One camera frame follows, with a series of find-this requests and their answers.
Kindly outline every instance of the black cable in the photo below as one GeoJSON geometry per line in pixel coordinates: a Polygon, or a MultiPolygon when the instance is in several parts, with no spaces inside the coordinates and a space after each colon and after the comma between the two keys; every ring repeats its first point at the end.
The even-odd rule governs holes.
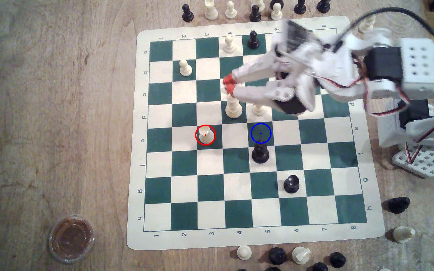
{"type": "Polygon", "coordinates": [[[419,24],[421,24],[434,37],[434,29],[427,22],[425,22],[421,17],[416,15],[414,12],[403,8],[389,7],[389,8],[377,9],[359,17],[353,24],[351,24],[351,26],[349,26],[348,29],[346,29],[346,31],[344,31],[341,35],[339,35],[338,39],[333,43],[333,47],[335,47],[338,44],[338,42],[342,40],[344,35],[346,35],[349,31],[351,31],[352,28],[357,26],[359,22],[361,22],[367,17],[370,17],[371,15],[379,14],[383,12],[398,12],[398,13],[406,14],[412,17],[413,19],[415,19],[417,22],[419,22],[419,24]]]}

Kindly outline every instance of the captured chess piece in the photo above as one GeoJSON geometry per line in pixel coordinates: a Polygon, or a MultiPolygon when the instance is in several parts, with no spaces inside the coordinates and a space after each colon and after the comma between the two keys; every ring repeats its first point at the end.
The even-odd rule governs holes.
{"type": "Polygon", "coordinates": [[[184,14],[182,14],[182,19],[187,23],[193,20],[193,12],[190,11],[190,7],[188,4],[184,4],[182,6],[182,10],[184,10],[184,14]]]}

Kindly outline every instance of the blue circle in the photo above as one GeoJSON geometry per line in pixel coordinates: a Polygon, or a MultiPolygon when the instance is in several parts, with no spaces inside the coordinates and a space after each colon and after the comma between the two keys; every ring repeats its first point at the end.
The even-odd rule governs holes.
{"type": "Polygon", "coordinates": [[[273,135],[273,132],[270,130],[270,127],[269,127],[269,125],[267,125],[267,124],[265,124],[265,123],[257,123],[257,124],[255,124],[254,126],[252,126],[252,129],[250,129],[250,137],[252,138],[252,140],[254,141],[254,142],[256,142],[256,143],[260,143],[260,144],[262,144],[262,143],[267,143],[267,141],[269,141],[270,140],[270,137],[273,135]],[[252,130],[254,129],[254,127],[256,127],[257,125],[259,125],[259,124],[262,124],[262,125],[265,125],[265,126],[267,126],[267,128],[269,128],[269,138],[266,140],[266,141],[264,141],[264,142],[257,142],[255,139],[254,139],[254,137],[252,136],[252,130]]]}

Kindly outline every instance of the red circle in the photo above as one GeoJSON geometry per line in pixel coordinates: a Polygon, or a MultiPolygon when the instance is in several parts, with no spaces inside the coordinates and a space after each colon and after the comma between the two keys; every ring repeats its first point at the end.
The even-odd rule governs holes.
{"type": "Polygon", "coordinates": [[[199,127],[196,129],[196,131],[195,131],[195,139],[196,139],[196,141],[197,141],[200,145],[202,145],[202,146],[207,146],[207,145],[210,145],[210,144],[214,143],[215,138],[217,137],[217,135],[215,134],[215,130],[214,130],[214,140],[212,140],[212,142],[210,142],[209,144],[203,144],[202,142],[200,142],[200,141],[197,139],[197,131],[198,131],[198,130],[200,129],[200,127],[202,127],[202,126],[209,126],[210,129],[214,130],[214,127],[212,127],[212,126],[210,126],[210,125],[207,125],[207,124],[204,124],[204,125],[199,126],[199,127]]]}

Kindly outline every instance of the wooden table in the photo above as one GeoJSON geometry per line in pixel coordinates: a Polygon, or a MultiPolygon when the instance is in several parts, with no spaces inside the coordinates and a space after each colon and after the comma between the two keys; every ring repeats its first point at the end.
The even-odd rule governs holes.
{"type": "MultiPolygon", "coordinates": [[[[184,23],[184,2],[166,0],[0,1],[0,270],[134,269],[263,270],[265,252],[253,246],[249,261],[236,247],[135,251],[126,246],[136,35],[142,30],[246,22],[249,1],[235,1],[238,16],[207,21],[203,0],[188,1],[195,19],[184,23]],[[51,226],[67,214],[92,221],[96,242],[89,256],[62,265],[47,251],[51,226]]],[[[284,17],[296,18],[286,1],[284,17]]],[[[400,6],[423,14],[415,0],[332,1],[328,14],[308,0],[303,17],[346,15],[400,6]]],[[[266,7],[263,20],[268,20],[266,7]]],[[[403,15],[378,16],[396,36],[427,37],[403,15]]],[[[418,237],[407,244],[385,236],[301,244],[308,264],[286,262],[286,270],[310,270],[331,252],[347,257],[342,270],[434,270],[434,179],[420,179],[390,164],[396,149],[377,144],[376,120],[368,119],[382,200],[408,196],[410,208],[384,212],[387,229],[410,225],[418,237]]],[[[296,244],[281,245],[291,251],[296,244]]]]}

